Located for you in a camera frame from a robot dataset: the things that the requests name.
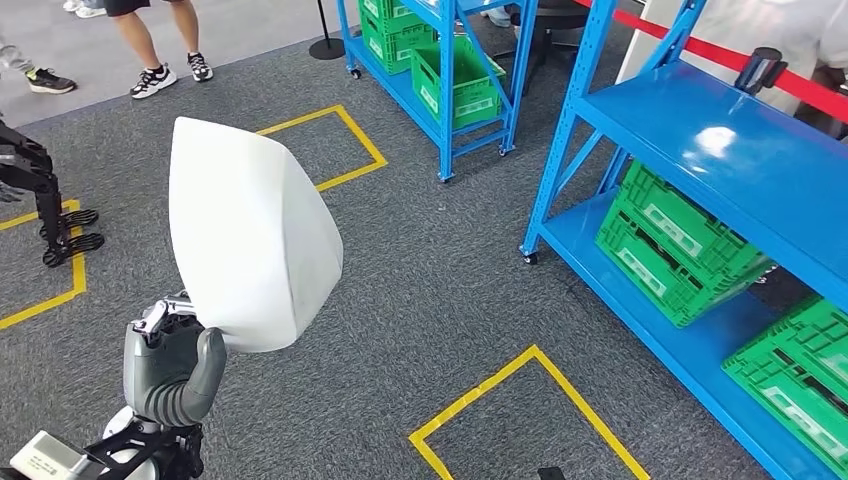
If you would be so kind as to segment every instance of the black sneaker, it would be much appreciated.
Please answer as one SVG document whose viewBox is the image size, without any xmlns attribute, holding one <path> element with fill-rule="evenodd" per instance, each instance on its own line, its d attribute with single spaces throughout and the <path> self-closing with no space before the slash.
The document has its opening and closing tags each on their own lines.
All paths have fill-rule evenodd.
<svg viewBox="0 0 848 480">
<path fill-rule="evenodd" d="M 27 75 L 29 89 L 35 93 L 52 93 L 54 95 L 68 93 L 77 88 L 76 82 L 67 78 L 53 75 L 52 69 L 39 68 L 35 71 L 34 79 Z"/>
<path fill-rule="evenodd" d="M 144 69 L 139 74 L 138 83 L 130 89 L 130 96 L 140 100 L 176 83 L 177 76 L 168 65 L 162 65 L 161 69 L 160 72 Z"/>
<path fill-rule="evenodd" d="M 206 63 L 203 55 L 199 53 L 189 54 L 188 66 L 191 68 L 191 75 L 195 82 L 205 82 L 212 79 L 212 68 Z"/>
</svg>

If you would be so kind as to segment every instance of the stanchion base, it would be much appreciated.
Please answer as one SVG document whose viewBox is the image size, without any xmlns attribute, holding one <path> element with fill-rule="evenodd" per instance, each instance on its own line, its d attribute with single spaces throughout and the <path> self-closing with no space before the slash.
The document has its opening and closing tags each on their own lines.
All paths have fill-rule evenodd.
<svg viewBox="0 0 848 480">
<path fill-rule="evenodd" d="M 344 56 L 344 41 L 322 38 L 309 47 L 309 55 L 317 60 L 334 60 Z"/>
</svg>

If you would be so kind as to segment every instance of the shelf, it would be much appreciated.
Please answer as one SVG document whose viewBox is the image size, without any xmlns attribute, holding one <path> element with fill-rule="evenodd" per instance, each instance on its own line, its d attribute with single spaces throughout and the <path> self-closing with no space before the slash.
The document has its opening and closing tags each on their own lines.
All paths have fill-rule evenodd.
<svg viewBox="0 0 848 480">
<path fill-rule="evenodd" d="M 691 326 L 675 328 L 595 245 L 615 193 L 593 197 L 544 222 L 542 237 L 772 476 L 838 480 L 721 370 L 721 362 L 771 324 L 773 314 L 743 293 Z"/>
<path fill-rule="evenodd" d="M 395 75 L 386 73 L 383 67 L 371 57 L 371 52 L 365 48 L 361 36 L 353 37 L 349 42 L 346 42 L 345 47 L 353 53 L 356 59 L 368 70 L 368 73 L 377 78 L 380 85 L 412 117 L 412 120 L 430 137 L 430 140 L 438 145 L 441 138 L 439 124 L 415 95 L 415 91 L 412 90 L 412 73 L 409 70 Z"/>
<path fill-rule="evenodd" d="M 573 105 L 578 116 L 848 310 L 844 145 L 681 61 Z"/>
<path fill-rule="evenodd" d="M 441 32 L 442 19 L 439 15 L 439 0 L 402 0 L 403 4 L 409 7 L 416 15 L 437 31 Z M 512 3 L 517 3 L 516 0 L 459 0 L 458 8 L 461 8 L 466 15 L 479 13 L 492 8 L 503 7 Z M 453 19 L 450 21 L 449 28 L 453 31 Z"/>
<path fill-rule="evenodd" d="M 370 73 L 373 77 L 377 79 L 380 85 L 389 92 L 389 95 L 395 99 L 395 101 L 403 108 L 412 120 L 418 124 L 421 130 L 430 137 L 436 145 L 440 144 L 441 139 L 441 131 L 439 129 L 439 124 L 430 115 L 430 112 L 424 107 L 424 104 L 421 103 L 421 100 L 415 95 L 415 91 L 412 89 L 412 73 L 409 70 L 401 73 L 397 73 L 395 75 L 389 75 L 385 70 L 376 62 L 374 58 L 371 56 L 371 52 L 365 48 L 365 43 L 362 40 L 362 37 L 353 37 L 350 42 L 346 44 L 346 47 L 353 53 L 356 59 L 365 67 L 365 69 Z M 454 130 L 454 136 L 457 135 L 465 135 L 467 133 L 473 132 L 480 128 L 483 128 L 487 125 L 491 125 L 493 123 L 503 121 L 506 118 L 506 112 L 504 109 L 501 109 L 501 113 L 489 120 L 484 120 L 482 122 L 473 123 L 471 125 L 467 125 L 460 129 Z M 457 154 L 454 156 L 459 156 L 463 153 L 467 153 L 475 148 L 478 148 L 481 145 L 485 145 L 487 143 L 491 143 L 492 141 L 500 139 L 503 135 L 506 135 L 506 130 L 498 130 L 496 132 L 490 133 L 488 136 L 484 137 L 480 141 L 471 142 L 465 148 L 457 149 Z"/>
</svg>

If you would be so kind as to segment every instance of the black shorts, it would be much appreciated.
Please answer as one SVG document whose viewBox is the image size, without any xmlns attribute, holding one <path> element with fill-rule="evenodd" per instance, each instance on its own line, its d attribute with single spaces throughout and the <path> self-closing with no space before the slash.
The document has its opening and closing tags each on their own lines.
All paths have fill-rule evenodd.
<svg viewBox="0 0 848 480">
<path fill-rule="evenodd" d="M 182 0 L 165 0 L 166 2 L 181 2 Z M 139 8 L 149 7 L 150 0 L 106 0 L 106 15 L 120 17 L 132 13 Z"/>
</svg>

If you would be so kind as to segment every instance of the yellow tape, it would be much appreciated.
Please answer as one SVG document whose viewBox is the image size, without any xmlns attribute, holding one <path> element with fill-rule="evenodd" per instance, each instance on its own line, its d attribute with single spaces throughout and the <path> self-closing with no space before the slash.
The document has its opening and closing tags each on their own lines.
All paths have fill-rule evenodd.
<svg viewBox="0 0 848 480">
<path fill-rule="evenodd" d="M 80 209 L 80 203 L 78 200 L 67 200 L 62 203 L 62 206 L 65 207 L 68 211 L 76 211 Z M 8 220 L 6 222 L 0 223 L 0 231 L 6 230 L 26 222 L 31 222 L 33 220 L 38 219 L 38 213 L 28 213 L 26 215 L 21 215 L 20 217 L 13 218 L 12 220 Z M 74 227 L 71 229 L 71 236 L 82 235 L 82 228 Z M 0 319 L 0 330 L 4 328 L 11 327 L 12 325 L 23 322 L 24 320 L 30 319 L 40 313 L 44 313 L 51 308 L 58 307 L 59 305 L 65 304 L 73 300 L 77 295 L 85 293 L 87 289 L 87 282 L 85 278 L 85 257 L 83 254 L 79 254 L 74 256 L 71 259 L 71 290 L 60 295 L 57 295 L 49 300 L 45 300 L 41 303 L 33 305 L 29 308 L 26 308 L 20 312 L 14 313 L 7 317 Z"/>
<path fill-rule="evenodd" d="M 308 122 L 310 120 L 315 120 L 316 118 L 323 117 L 331 113 L 337 114 L 342 119 L 347 128 L 351 131 L 351 133 L 353 133 L 356 139 L 359 140 L 359 143 L 361 143 L 362 146 L 365 147 L 365 150 L 368 151 L 374 161 L 369 163 L 368 165 L 359 167 L 356 170 L 344 173 L 337 177 L 331 178 L 325 182 L 319 183 L 315 186 L 315 188 L 319 192 L 323 192 L 328 188 L 341 185 L 342 183 L 353 180 L 354 178 L 361 177 L 362 175 L 365 175 L 369 172 L 373 172 L 378 168 L 385 167 L 388 163 L 383 157 L 383 154 L 381 154 L 377 147 L 374 145 L 374 142 L 372 142 L 371 139 L 368 138 L 367 135 L 365 135 L 365 132 L 363 132 L 359 125 L 356 124 L 356 122 L 353 120 L 353 117 L 351 117 L 350 114 L 347 113 L 347 110 L 345 110 L 344 106 L 333 105 L 332 107 L 327 107 L 316 112 L 307 113 L 306 115 L 302 115 L 293 120 L 289 120 L 287 122 L 283 122 L 278 125 L 274 125 L 273 127 L 268 127 L 266 129 L 256 132 L 259 135 L 270 135 L 272 133 L 279 132 L 280 130 L 289 127 L 294 127 L 295 125 L 300 125 L 301 123 Z"/>
<path fill-rule="evenodd" d="M 649 480 L 651 477 L 642 468 L 641 465 L 630 455 L 630 452 L 622 445 L 622 443 L 615 437 L 615 434 L 606 426 L 601 417 L 599 417 L 592 407 L 583 399 L 577 389 L 571 385 L 571 382 L 565 378 L 565 375 L 556 367 L 556 365 L 551 362 L 547 355 L 545 355 L 539 347 L 536 345 L 531 345 L 527 350 L 525 350 L 521 355 L 507 363 L 506 366 L 501 368 L 497 373 L 484 380 L 478 387 L 471 389 L 465 395 L 461 396 L 458 400 L 450 404 L 446 409 L 444 409 L 441 413 L 436 415 L 432 420 L 425 423 L 421 428 L 413 432 L 409 435 L 409 441 L 415 446 L 418 452 L 424 457 L 424 460 L 430 464 L 430 467 L 439 475 L 442 480 L 453 480 L 453 476 L 448 471 L 444 462 L 433 452 L 429 445 L 427 445 L 426 439 L 433 432 L 436 431 L 440 426 L 447 423 L 448 420 L 456 416 L 463 408 L 470 405 L 474 400 L 480 398 L 483 394 L 491 390 L 503 382 L 507 377 L 515 373 L 519 368 L 523 367 L 527 362 L 532 359 L 536 359 L 545 368 L 545 370 L 556 380 L 557 384 L 562 388 L 563 392 L 568 395 L 568 398 L 577 406 L 577 409 L 580 413 L 586 417 L 586 420 L 592 425 L 595 431 L 607 442 L 607 445 L 618 455 L 619 458 L 627 465 L 627 468 L 633 472 L 633 475 L 639 480 Z"/>
</svg>

